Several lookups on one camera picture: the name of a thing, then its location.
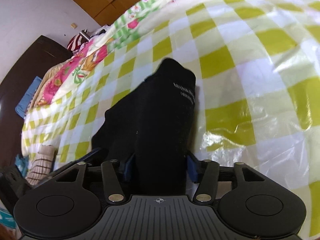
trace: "crosshair symbol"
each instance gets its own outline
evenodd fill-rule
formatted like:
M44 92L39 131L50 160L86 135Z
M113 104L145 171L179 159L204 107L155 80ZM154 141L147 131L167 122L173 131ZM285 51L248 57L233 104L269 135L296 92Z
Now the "crosshair symbol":
M154 201L158 202L159 204L165 201L163 198L157 198Z

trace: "dark wooden headboard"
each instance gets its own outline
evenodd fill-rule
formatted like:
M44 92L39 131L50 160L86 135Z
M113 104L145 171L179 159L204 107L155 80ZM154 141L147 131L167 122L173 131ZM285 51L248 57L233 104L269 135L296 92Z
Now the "dark wooden headboard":
M72 52L55 41L40 36L18 59L0 84L0 167L14 163L21 154L23 119L15 107L36 76L72 57Z

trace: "black fabric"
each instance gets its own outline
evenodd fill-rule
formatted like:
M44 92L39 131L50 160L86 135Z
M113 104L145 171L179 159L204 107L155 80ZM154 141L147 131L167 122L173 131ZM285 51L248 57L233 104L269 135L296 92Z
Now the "black fabric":
M195 75L173 59L105 112L92 148L108 160L135 154L140 194L184 194L186 147L195 106Z

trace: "blue cloth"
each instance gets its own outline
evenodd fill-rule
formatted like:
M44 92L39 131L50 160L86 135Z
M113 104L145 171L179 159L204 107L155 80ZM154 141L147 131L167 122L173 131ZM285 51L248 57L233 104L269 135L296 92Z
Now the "blue cloth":
M24 118L24 115L26 113L27 107L30 103L30 101L33 98L33 95L35 94L36 90L38 89L42 79L38 76L33 80L30 87L27 89L27 92L24 94L22 99L20 100L19 104L16 106L16 112L18 115L20 115L22 118Z
M28 163L29 163L29 156L20 157L19 155L16 156L16 160L14 164L18 167L18 170L21 172L22 177L26 177L28 171Z

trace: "checkered tablecloth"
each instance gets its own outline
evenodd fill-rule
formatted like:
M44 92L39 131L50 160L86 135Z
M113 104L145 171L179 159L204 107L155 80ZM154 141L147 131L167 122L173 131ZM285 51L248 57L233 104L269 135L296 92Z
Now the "checkered tablecloth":
M300 236L319 237L319 11L319 0L211 0L181 12L32 109L22 151L32 160L41 144L57 147L55 168L85 155L104 112L172 57L197 77L189 149L246 162L292 190L307 206Z

